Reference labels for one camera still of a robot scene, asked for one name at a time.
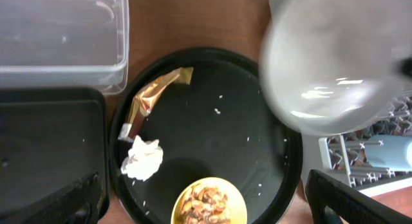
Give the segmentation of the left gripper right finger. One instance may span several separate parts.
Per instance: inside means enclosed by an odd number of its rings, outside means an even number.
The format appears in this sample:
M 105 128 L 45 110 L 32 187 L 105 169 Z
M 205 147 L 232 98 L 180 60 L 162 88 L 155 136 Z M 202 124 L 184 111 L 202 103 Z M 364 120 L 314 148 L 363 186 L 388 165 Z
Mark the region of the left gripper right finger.
M 314 223 L 411 223 L 411 218 L 318 170 L 310 171 L 305 193 Z

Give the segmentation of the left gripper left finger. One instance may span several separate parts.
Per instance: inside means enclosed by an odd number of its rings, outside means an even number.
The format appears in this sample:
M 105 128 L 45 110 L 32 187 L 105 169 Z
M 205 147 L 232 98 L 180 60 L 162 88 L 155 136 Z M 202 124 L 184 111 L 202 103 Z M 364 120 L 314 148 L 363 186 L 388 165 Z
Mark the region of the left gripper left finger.
M 1 223 L 97 223 L 104 202 L 97 173 L 89 174 L 25 208 L 1 217 Z

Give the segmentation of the blue cup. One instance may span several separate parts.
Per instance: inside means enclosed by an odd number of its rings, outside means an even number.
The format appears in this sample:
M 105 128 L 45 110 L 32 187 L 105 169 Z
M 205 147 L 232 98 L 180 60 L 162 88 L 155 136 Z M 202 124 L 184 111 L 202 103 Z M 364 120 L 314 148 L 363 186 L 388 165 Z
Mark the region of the blue cup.
M 369 141 L 378 145 L 365 145 L 364 151 L 372 167 L 392 171 L 411 171 L 411 137 L 375 135 Z

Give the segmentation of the white tissue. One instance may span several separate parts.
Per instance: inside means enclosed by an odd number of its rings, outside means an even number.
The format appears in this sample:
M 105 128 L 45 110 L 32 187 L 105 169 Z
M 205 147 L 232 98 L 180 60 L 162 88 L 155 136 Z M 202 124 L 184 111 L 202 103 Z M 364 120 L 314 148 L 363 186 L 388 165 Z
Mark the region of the white tissue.
M 120 171 L 128 178 L 146 181 L 155 174 L 162 164 L 164 151 L 159 140 L 143 141 L 136 135 Z

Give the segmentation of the gold foil wrapper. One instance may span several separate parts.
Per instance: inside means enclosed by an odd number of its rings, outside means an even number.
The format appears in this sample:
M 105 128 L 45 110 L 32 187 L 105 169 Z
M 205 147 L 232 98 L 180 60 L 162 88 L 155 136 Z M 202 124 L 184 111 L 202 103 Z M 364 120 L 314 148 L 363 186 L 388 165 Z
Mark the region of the gold foil wrapper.
M 193 67 L 178 68 L 159 76 L 141 88 L 132 98 L 126 121 L 122 125 L 118 139 L 132 143 L 143 124 L 144 118 L 151 114 L 167 86 L 173 83 L 189 85 L 193 71 Z

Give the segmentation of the yellow bowl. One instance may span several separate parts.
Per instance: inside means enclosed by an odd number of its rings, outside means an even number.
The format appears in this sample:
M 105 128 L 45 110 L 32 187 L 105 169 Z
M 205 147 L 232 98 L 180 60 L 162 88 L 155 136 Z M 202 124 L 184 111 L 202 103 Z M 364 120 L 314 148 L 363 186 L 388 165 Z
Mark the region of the yellow bowl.
M 220 188 L 223 192 L 225 192 L 228 197 L 229 197 L 229 208 L 231 211 L 231 222 L 228 224 L 246 224 L 247 223 L 247 208 L 245 204 L 245 200 L 243 199 L 241 193 L 238 191 L 238 189 L 228 182 L 227 180 L 224 180 L 222 178 L 216 178 L 216 177 L 209 177 L 209 178 L 203 178 L 200 179 L 188 186 L 186 189 L 183 190 L 181 195 L 179 195 L 176 203 L 174 204 L 172 215 L 171 215 L 171 224 L 184 224 L 181 223 L 180 221 L 177 220 L 177 212 L 178 212 L 178 206 L 181 204 L 181 200 L 183 197 L 184 192 L 186 192 L 188 189 L 191 187 L 197 185 L 197 184 L 207 184 L 207 185 L 214 185 Z

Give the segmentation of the food scraps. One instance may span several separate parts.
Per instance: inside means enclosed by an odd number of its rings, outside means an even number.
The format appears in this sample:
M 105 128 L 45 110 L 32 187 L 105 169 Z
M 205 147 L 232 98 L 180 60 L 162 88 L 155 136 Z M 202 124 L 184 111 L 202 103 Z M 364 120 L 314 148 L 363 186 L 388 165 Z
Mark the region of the food scraps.
M 228 195 L 217 186 L 199 183 L 184 192 L 177 220 L 184 224 L 230 223 L 228 202 Z

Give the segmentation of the grey round plate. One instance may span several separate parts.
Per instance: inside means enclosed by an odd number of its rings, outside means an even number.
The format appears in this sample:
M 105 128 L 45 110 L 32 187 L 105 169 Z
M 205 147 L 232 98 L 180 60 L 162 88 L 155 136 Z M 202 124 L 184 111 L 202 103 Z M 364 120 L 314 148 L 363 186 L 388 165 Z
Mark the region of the grey round plate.
M 260 79 L 286 126 L 327 136 L 389 114 L 411 85 L 411 0 L 269 0 Z

